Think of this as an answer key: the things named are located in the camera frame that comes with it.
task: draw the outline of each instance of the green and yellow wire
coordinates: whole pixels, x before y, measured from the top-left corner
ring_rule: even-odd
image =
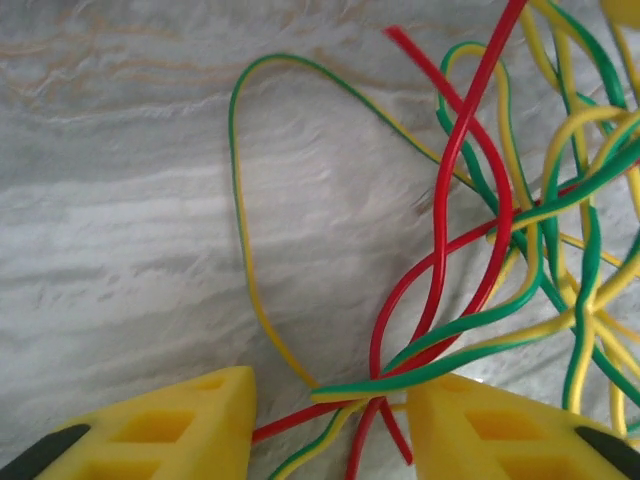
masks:
[[[640,378],[640,367],[636,359],[624,347],[613,331],[634,342],[640,341],[640,334],[621,325],[604,308],[634,278],[639,276],[639,235],[636,236],[636,240],[624,261],[620,261],[602,251],[597,212],[590,199],[609,181],[618,175],[624,174],[629,184],[635,211],[640,219],[640,169],[635,165],[636,159],[640,157],[640,135],[638,135],[640,133],[638,131],[640,113],[628,110],[623,96],[622,85],[613,63],[607,57],[604,49],[584,27],[553,2],[531,0],[530,4],[533,9],[536,9],[547,19],[551,26],[556,48],[557,66],[554,67],[547,56],[530,7],[525,8],[520,19],[525,39],[533,59],[544,78],[561,95],[567,109],[568,119],[558,129],[550,142],[542,171],[541,203],[539,206],[535,206],[524,178],[513,136],[509,77],[504,65],[499,63],[496,66],[494,75],[499,91],[498,126],[500,141],[506,166],[514,186],[515,197],[522,210],[522,213],[514,219],[513,238],[514,245],[524,254],[528,264],[526,278],[516,294],[500,305],[490,310],[460,318],[429,332],[394,357],[386,367],[385,372],[393,371],[408,359],[445,338],[506,318],[522,308],[539,288],[542,288],[549,296],[554,306],[558,308],[559,314],[553,319],[517,332],[467,346],[429,365],[400,375],[352,385],[319,388],[319,384],[295,358],[271,325],[262,305],[255,277],[247,213],[242,193],[241,169],[235,133],[238,98],[249,78],[258,68],[276,62],[294,63],[320,73],[350,93],[400,135],[401,138],[431,161],[439,163],[440,157],[422,144],[372,99],[349,85],[335,73],[306,58],[284,53],[262,57],[249,65],[236,83],[229,108],[229,142],[238,229],[251,303],[259,322],[274,346],[280,351],[291,368],[309,387],[314,389],[312,395],[314,401],[357,400],[351,406],[336,412],[325,432],[312,444],[292,455],[271,478],[286,478],[298,466],[327,448],[338,435],[347,418],[359,410],[367,399],[406,389],[479,358],[538,341],[566,329],[574,331],[576,343],[563,388],[563,406],[570,411],[580,412],[580,398],[586,371],[590,358],[593,356],[596,364],[603,369],[611,380],[610,406],[614,428],[622,435],[626,435],[627,430],[633,432],[638,428],[636,424],[627,426],[624,418],[624,394],[628,395],[636,405],[640,405],[640,393],[622,373],[622,368],[626,368],[631,374]],[[634,94],[638,99],[640,96],[640,80],[631,61],[626,39],[622,30],[611,21],[610,28],[619,48]],[[576,90],[569,40],[575,42],[593,61],[602,77],[611,106],[596,105],[590,98]],[[484,53],[484,48],[484,46],[475,43],[465,43],[454,47],[443,60],[441,67],[443,72],[445,75],[449,75],[459,59],[467,55],[481,56]],[[439,107],[436,113],[444,130],[450,133],[453,124],[441,95],[439,96]],[[584,127],[588,124],[594,124],[606,137],[603,146],[591,162],[588,159],[584,133]],[[574,182],[578,186],[569,194],[558,197],[559,187],[557,186],[557,180],[560,159],[565,145],[569,142],[573,146],[577,173]],[[479,193],[489,207],[496,211],[498,207],[497,199],[483,177],[472,146],[469,143],[465,143],[462,152],[469,175],[460,168],[456,168],[455,176],[462,183]],[[558,228],[558,214],[574,206],[579,206],[580,208],[583,226],[582,236],[586,240],[585,242],[560,232]],[[563,243],[584,250],[580,283],[567,270],[562,247]],[[508,277],[515,264],[518,249],[512,249],[507,256],[492,295]],[[544,256],[549,261],[551,279],[547,278],[544,273]],[[600,276],[598,274],[600,259],[617,268],[616,273],[602,285],[599,284]],[[604,353],[596,346],[596,339],[602,342]]]

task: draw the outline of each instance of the red wire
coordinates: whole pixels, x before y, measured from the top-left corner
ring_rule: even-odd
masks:
[[[333,403],[317,403],[310,407],[304,408],[298,412],[287,415],[280,420],[276,420],[273,423],[265,425],[264,427],[257,428],[253,431],[251,443],[255,445],[269,437],[273,437],[282,433],[290,428],[301,425],[309,420],[313,420],[316,417],[320,417],[325,413],[333,412],[339,408],[350,405],[350,401],[345,402],[333,402]]]
[[[438,170],[438,177],[435,186],[434,194],[434,264],[433,275],[431,280],[431,288],[427,298],[427,303],[420,317],[420,321],[416,330],[411,337],[411,342],[424,335],[435,318],[435,314],[438,310],[440,298],[442,297],[442,291],[444,288],[444,280],[446,273],[446,249],[447,249],[447,198],[449,193],[449,187],[451,184],[451,178],[453,176],[453,170],[455,167],[455,159],[458,156],[464,137],[469,129],[473,130],[474,136],[481,144],[489,164],[496,179],[496,187],[499,197],[500,210],[498,213],[498,234],[496,242],[494,244],[493,252],[489,260],[487,271],[480,282],[476,294],[471,299],[471,302],[464,310],[463,315],[479,311],[487,300],[487,297],[491,293],[491,289],[495,284],[502,268],[504,257],[506,256],[507,249],[511,240],[511,223],[513,220],[513,213],[511,211],[511,189],[509,186],[509,180],[507,173],[504,169],[502,159],[497,152],[497,149],[491,142],[490,137],[484,129],[475,120],[474,113],[480,104],[480,99],[486,89],[486,86],[491,78],[493,69],[500,58],[500,54],[504,48],[504,45],[513,30],[515,23],[518,20],[521,10],[526,5],[526,0],[514,0],[507,4],[502,17],[500,18],[496,29],[494,30],[487,50],[482,57],[478,70],[474,75],[469,89],[469,94],[462,105],[459,106],[460,98],[456,95],[455,90],[448,83],[444,75],[438,70],[438,68],[428,59],[428,57],[415,45],[411,39],[404,34],[400,27],[390,27],[385,30],[385,33],[393,39],[409,57],[423,70],[423,72],[430,78],[435,84],[436,88],[442,92],[453,108],[458,111],[458,119],[454,125],[449,141],[445,148],[442,162]],[[424,365],[444,350],[446,350],[459,335],[451,337],[440,344],[425,350],[421,355],[418,355],[414,362],[406,367],[407,370],[415,368],[419,365]],[[382,335],[379,338],[372,337],[372,348],[370,350],[369,361],[372,378],[376,378],[380,374],[380,346],[382,343]],[[347,471],[345,474],[346,480],[355,480],[358,466],[360,463],[360,457],[364,448],[364,442],[366,435],[373,422],[373,417],[378,409],[384,412],[385,423],[390,431],[397,431],[399,427],[397,422],[391,415],[391,409],[389,403],[384,398],[376,398],[369,402],[365,414],[360,420],[354,441],[352,444],[351,454],[349,456],[349,462],[347,465]],[[398,445],[398,448],[403,451],[408,446],[406,441],[402,439],[401,442],[394,436],[394,440]],[[406,452],[403,453],[405,459],[408,458]]]
[[[572,185],[567,187],[559,192],[559,196],[563,196],[576,188],[577,185]],[[514,210],[514,215],[519,212],[518,210]],[[447,245],[447,254],[452,254],[455,251],[459,250],[462,247],[470,244],[471,242],[483,237],[487,233],[489,233],[493,228],[498,224],[498,219],[493,219],[489,222],[486,222],[468,232],[462,234],[458,238],[452,240]],[[402,295],[406,290],[411,286],[411,284],[418,279],[424,272],[426,272],[429,267],[433,264],[433,253],[427,255],[425,258],[420,260],[417,264],[415,264],[405,275],[400,279],[400,281],[393,288],[386,302],[384,303],[380,314],[378,315],[378,321],[376,321],[376,325],[374,327],[375,331],[380,331],[380,333],[376,333],[376,335],[382,336],[384,334],[384,330],[386,325],[393,313],[398,301],[402,298]],[[310,407],[304,408],[296,413],[291,415],[287,415],[280,420],[277,420],[273,423],[265,425],[256,429],[253,432],[252,443],[256,444],[267,438],[278,435],[286,430],[297,427],[302,423],[305,423],[309,420],[313,420],[314,418],[320,417],[326,413],[337,410],[338,408],[343,408],[349,405],[350,401],[344,402],[334,402],[334,403],[318,403],[312,405]]]

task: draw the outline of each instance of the marble surface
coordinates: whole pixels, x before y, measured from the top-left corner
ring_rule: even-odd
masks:
[[[594,1],[564,3],[611,48]],[[403,24],[439,60],[457,42],[486,41],[503,4],[0,2],[0,464],[70,416],[230,365],[256,370],[259,424],[306,406],[308,390],[269,344],[246,295],[226,136],[231,87],[259,55],[307,55],[442,150],[432,87],[379,30]],[[539,185],[562,105],[531,74],[519,30],[504,59],[525,172]],[[578,55],[576,64],[580,88],[601,98],[587,60]],[[475,65],[460,66],[459,87]],[[495,133],[494,98],[491,87],[478,116]],[[356,101],[303,70],[265,70],[240,103],[246,202],[266,308],[321,382],[364,378],[377,309],[432,247],[436,168]],[[459,186],[450,205],[451,235],[490,218]],[[607,188],[598,207],[605,246],[624,255],[637,228],[626,184]],[[563,226],[579,231],[573,215]],[[442,321],[470,299],[488,254],[478,243],[451,259]],[[578,268],[579,254],[570,250],[569,257]],[[498,300],[518,287],[522,267]],[[385,358],[410,336],[428,282],[400,304]],[[633,285],[611,307],[632,327],[639,293]],[[553,313],[539,295],[459,345]],[[558,404],[571,344],[570,334],[560,334],[462,372]],[[605,386],[593,372],[584,401],[585,413],[602,420]],[[265,478],[323,424],[259,445],[250,478]],[[353,425],[293,478],[340,478]],[[381,423],[361,478],[413,478]]]

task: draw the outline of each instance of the green wire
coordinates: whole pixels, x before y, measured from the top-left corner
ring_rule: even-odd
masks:
[[[428,382],[441,375],[450,373],[456,368],[467,365],[471,362],[479,360],[496,353],[511,350],[513,348],[521,347],[529,343],[533,343],[541,338],[546,338],[549,335],[541,336],[539,338],[514,342],[504,343],[500,345],[492,345],[490,347],[481,347],[473,350],[464,350],[461,352],[452,353],[446,357],[435,360],[432,363],[424,365],[422,367],[415,368],[406,373],[400,373],[392,377],[382,378],[378,380],[369,380],[366,382],[352,383],[350,385],[339,385],[331,387],[321,387],[313,390],[314,395],[319,394],[356,394],[363,396],[374,394],[378,392],[393,392],[398,390],[406,390],[412,386]]]
[[[269,480],[273,480],[274,478],[277,478],[280,472],[284,470],[290,463],[295,462],[298,458],[302,457],[303,455],[306,455],[307,452],[314,450],[318,445],[320,445],[324,441],[324,439],[327,438],[327,435],[329,435],[329,432],[331,431],[333,424],[336,423],[336,420],[338,419],[338,415],[340,414],[341,411],[342,411],[342,408],[336,410],[335,413],[331,416],[331,420],[329,420],[327,427],[320,434],[320,436],[316,438],[313,442],[309,443],[308,445],[302,447],[300,450],[290,455],[284,462],[280,464],[280,466],[271,475],[269,475]]]
[[[607,92],[607,96],[609,97],[610,102],[613,105],[616,106],[620,106],[622,108],[626,108],[626,103],[624,101],[624,95],[622,93],[622,88],[617,76],[617,73],[615,71],[615,68],[613,67],[613,64],[611,62],[611,60],[608,58],[608,56],[606,55],[606,53],[604,52],[604,49],[602,49],[602,47],[598,44],[598,42],[595,40],[595,38],[593,38],[593,36],[586,30],[584,29],[584,27],[582,27],[578,22],[576,22],[572,17],[570,17],[568,14],[566,14],[566,12],[564,12],[561,8],[559,8],[557,5],[553,4],[552,2],[550,2],[554,8],[561,14],[563,15],[567,21],[569,23],[571,23],[571,25],[573,27],[575,27],[575,29],[578,31],[578,33],[583,37],[585,43],[587,44],[588,48],[591,50],[594,59],[596,60],[596,66],[601,74],[601,77],[603,79],[603,83],[605,84],[605,89]],[[448,53],[447,56],[445,57],[445,60],[443,60],[443,66],[441,66],[441,70],[445,70],[446,64],[449,59],[451,58],[451,56],[453,55],[455,49],[460,48],[463,44],[457,45],[456,47],[454,47],[453,49],[451,49]],[[331,72],[330,70],[328,70],[327,68],[323,67],[322,65],[313,62],[312,60],[303,58],[303,57],[298,57],[296,55],[291,55],[291,54],[286,54],[286,53],[279,53],[279,54],[273,54],[273,55],[267,55],[265,57],[261,57],[259,59],[257,59],[256,61],[254,61],[253,63],[251,63],[242,73],[242,75],[240,76],[240,78],[238,79],[232,96],[231,96],[231,102],[230,102],[230,107],[229,107],[229,138],[230,138],[230,145],[231,145],[231,159],[232,159],[232,163],[234,165],[234,167],[236,166],[237,163],[237,146],[235,143],[235,115],[236,115],[236,110],[237,110],[237,100],[238,100],[238,96],[240,93],[240,90],[243,86],[243,84],[245,83],[245,81],[247,80],[248,76],[250,75],[250,73],[257,68],[258,66],[260,66],[263,63],[272,61],[272,60],[285,60],[285,61],[290,61],[290,62],[294,62],[294,63],[299,63],[301,65],[305,65],[309,68],[312,68],[313,70],[316,70],[317,72],[321,73],[322,75],[324,75],[325,77],[329,78],[330,80],[332,80],[336,85],[338,85],[340,88],[342,88],[343,90],[349,92],[352,96],[354,96],[355,98],[357,98],[362,104],[364,104],[369,110],[373,111],[384,123],[386,123],[388,126],[390,126],[398,135],[400,135],[402,138],[404,138],[411,146],[413,146],[417,151],[419,151],[420,153],[426,155],[428,158],[430,158],[431,160],[435,161],[434,158],[430,157],[426,152],[424,152],[423,150],[421,150],[421,148],[410,138],[408,137],[401,129],[397,128],[397,126],[389,121],[389,119],[385,116],[385,114],[376,107],[375,104],[371,103],[365,96],[363,96],[358,90],[356,90],[355,88],[353,88],[351,85],[349,85],[346,81],[344,81],[343,79],[341,79],[338,75],[336,75],[335,73]],[[556,75],[559,77],[561,77],[561,72],[558,70],[556,71]],[[580,96],[580,98],[587,103],[588,105],[596,105],[596,102],[594,102],[592,99],[590,99],[589,97],[578,93],[578,95]],[[511,95],[509,94],[509,105],[508,105],[508,109],[509,109],[509,124],[511,127]],[[438,120],[440,121],[442,127],[444,128],[444,130],[447,133],[450,133],[453,125],[451,120],[449,119],[449,117],[447,116],[446,113],[446,104],[444,101],[444,97],[442,95],[439,95],[439,102],[440,102],[440,108],[438,109],[438,111],[436,112],[436,115],[438,117]],[[601,122],[601,125],[604,129],[605,132],[610,133],[611,131],[613,131],[613,127],[611,126],[611,124],[609,122]],[[510,128],[510,132],[512,135],[512,139],[513,139],[513,129]],[[526,218],[531,218],[535,215],[539,215],[539,214],[546,214],[549,212],[553,212],[557,209],[561,209],[564,208],[567,205],[573,204],[577,201],[580,201],[582,198],[585,198],[587,195],[589,195],[591,192],[595,191],[597,188],[600,188],[602,185],[604,185],[607,181],[609,181],[611,178],[617,176],[618,174],[622,173],[624,170],[626,170],[627,166],[630,165],[631,163],[633,163],[634,159],[631,159],[631,157],[633,155],[636,155],[637,152],[640,150],[638,148],[638,141],[633,142],[632,145],[629,145],[629,149],[625,149],[626,152],[624,155],[621,156],[621,158],[617,158],[615,165],[612,167],[609,167],[605,172],[602,172],[602,170],[600,172],[597,172],[593,177],[591,177],[591,179],[588,180],[588,185],[581,185],[580,187],[578,187],[576,190],[574,190],[573,195],[570,196],[570,198],[567,198],[568,196],[566,195],[565,197],[563,197],[563,199],[556,199],[552,202],[549,202],[549,204],[546,204],[544,206],[544,208],[536,208],[533,209],[531,211],[528,212],[524,212],[523,214],[521,214],[520,216],[518,216],[516,218],[516,220],[520,220],[520,219],[526,219]],[[610,155],[610,158],[614,157],[616,152],[616,149],[618,148],[618,146],[616,146],[616,148],[614,148],[612,150],[612,154]],[[484,199],[484,201],[487,203],[487,205],[491,208],[492,211],[494,211],[495,214],[497,214],[497,210],[498,210],[498,202],[497,202],[497,198],[495,197],[495,195],[493,194],[493,192],[491,191],[491,189],[489,188],[489,186],[487,185],[485,179],[484,179],[484,175],[482,174],[482,171],[479,167],[479,163],[477,161],[477,158],[473,152],[473,148],[471,147],[471,145],[468,142],[465,142],[462,148],[462,153],[463,153],[463,157],[465,159],[465,162],[467,164],[467,168],[470,174],[470,177],[472,178],[473,182],[475,185],[467,185],[470,188],[472,188],[473,190],[475,190],[478,194],[481,195],[481,197]],[[522,165],[519,161],[518,158],[518,167],[520,168],[520,171],[522,172]],[[236,200],[236,207],[237,207],[237,203],[238,203],[238,191],[237,191],[237,183],[236,183],[236,168],[233,169],[233,186],[234,186],[234,197]],[[578,177],[569,180],[568,182],[565,182],[564,185],[571,185],[574,183],[580,183],[582,181],[581,175],[578,175]],[[531,194],[527,188],[527,195],[529,196],[529,198],[531,198]],[[238,217],[238,225],[239,228],[242,228],[241,226],[241,222],[240,222],[240,218],[239,218],[239,211],[236,208],[236,215]],[[524,237],[524,235],[522,234],[522,232],[514,232],[513,233],[513,238],[514,238],[514,242],[515,244],[518,246],[518,248],[523,252],[523,254],[525,255],[526,258],[526,251],[527,251],[527,241]],[[630,258],[632,258],[633,255],[636,254],[637,250],[639,249],[640,245],[638,245],[640,242],[638,242],[638,239],[640,238],[640,235],[636,237],[636,242],[634,243],[634,247],[631,249],[631,251],[629,252],[629,255],[627,257],[627,259],[625,260],[628,261]],[[540,237],[540,232],[538,232],[538,236],[537,236],[537,248],[541,247],[541,237]],[[587,249],[585,249],[585,259],[584,261],[587,261]],[[243,251],[243,256],[246,257],[246,252],[245,252],[245,245],[242,245],[242,251]],[[557,290],[554,288],[553,284],[549,281],[549,279],[547,278],[547,276],[544,274],[544,271],[541,267],[541,265],[537,265],[538,270],[537,270],[537,276],[536,276],[536,280],[533,282],[533,284],[523,293],[522,296],[520,296],[517,299],[514,299],[512,302],[505,304],[505,305],[501,305],[499,307],[496,307],[492,310],[486,311],[486,312],[480,312],[474,315],[469,315],[467,317],[463,317],[460,318],[459,320],[456,320],[454,322],[451,322],[450,324],[438,329],[438,330],[434,330],[433,332],[428,333],[425,337],[419,339],[418,341],[416,341],[414,344],[410,345],[410,347],[408,347],[407,349],[403,350],[402,352],[400,352],[393,360],[392,363],[387,367],[389,368],[393,368],[392,365],[396,365],[396,364],[400,364],[402,363],[406,358],[410,358],[411,356],[415,355],[417,352],[419,352],[421,349],[427,348],[429,345],[437,343],[438,341],[447,338],[451,335],[455,335],[457,333],[461,333],[463,331],[466,331],[470,328],[476,328],[477,326],[481,326],[481,325],[486,325],[488,323],[491,323],[492,321],[498,320],[500,318],[504,318],[505,316],[508,316],[510,314],[512,314],[513,312],[517,311],[519,308],[521,308],[530,298],[533,294],[535,294],[535,291],[537,291],[537,288],[539,286],[542,287],[543,291],[547,294],[547,296],[549,297],[549,299],[551,300],[552,304],[556,307],[556,309],[559,312],[565,311],[567,309],[567,305],[564,302],[564,300],[562,299],[562,297],[559,295],[559,293],[557,292]],[[431,371],[431,373],[436,372],[436,375],[438,374],[437,372],[441,372],[440,374],[446,373],[447,371],[451,371],[452,369],[457,368],[457,366],[461,366],[464,365],[466,363],[469,363],[471,361],[474,361],[478,358],[482,358],[484,356],[487,355],[491,355],[494,353],[498,353],[499,351],[504,351],[504,350],[508,350],[511,348],[516,348],[520,345],[523,345],[525,343],[530,343],[528,342],[520,342],[520,343],[515,343],[515,344],[507,344],[507,345],[501,345],[498,347],[485,347],[485,348],[481,348],[481,349],[477,349],[476,351],[466,351],[466,352],[462,352],[460,354],[456,354],[456,355],[452,355],[449,357],[445,357],[443,359],[441,359],[438,362],[434,362],[431,365],[427,365],[425,367],[422,368],[427,368],[427,367],[431,367],[430,369],[428,369],[428,371]],[[636,403],[636,405],[640,405],[640,394],[638,393],[638,391],[635,389],[635,387],[608,361],[608,359],[606,358],[606,356],[604,356],[602,354],[602,352],[596,348],[594,353],[593,353],[594,359],[596,361],[596,363],[598,364],[598,366],[605,372],[605,374],[618,386],[620,387],[627,396],[629,396],[634,403]],[[323,391],[324,389],[319,389],[317,390],[318,393],[320,393],[321,391]],[[335,418],[336,416],[334,415],[334,417],[332,418],[329,426],[327,427],[327,430],[325,431],[325,435],[326,432],[331,428],[333,422],[335,422]],[[637,422],[637,424],[634,425],[630,425],[629,426],[629,430],[632,431],[633,429],[636,428],[640,428],[640,421]],[[324,439],[324,437],[321,435],[321,437],[319,437],[315,442],[313,442],[312,444],[310,444],[308,447],[305,447],[304,449],[300,450],[299,452],[297,452],[297,454],[294,454],[292,457],[290,457],[288,459],[288,461],[286,462],[286,464],[289,463],[289,461],[294,461],[296,458],[298,458],[300,455],[306,453],[308,450],[315,448],[315,446],[317,445],[317,443],[319,443],[320,441],[322,441]]]
[[[585,305],[596,288],[598,272],[600,271],[600,250],[602,248],[602,237],[600,236],[600,224],[598,222],[598,212],[592,206],[589,207],[589,222],[591,225],[590,235],[586,241],[584,255],[582,257],[582,278],[581,287],[576,298],[574,328],[576,341],[571,352],[569,368],[564,378],[562,389],[562,408],[569,409],[571,386],[573,385],[577,364],[583,355],[585,348]]]

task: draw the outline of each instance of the rectangular hole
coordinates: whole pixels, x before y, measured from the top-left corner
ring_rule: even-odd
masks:
[[[74,480],[150,480],[159,467],[156,462],[95,462]]]
[[[218,390],[224,384],[224,378],[214,377],[196,385],[198,390]]]
[[[510,480],[595,480],[567,457],[509,457],[500,464]]]
[[[508,410],[472,410],[465,413],[482,440],[538,440],[540,428],[525,414]]]
[[[114,442],[174,443],[195,418],[194,412],[155,410],[131,420],[114,438]]]

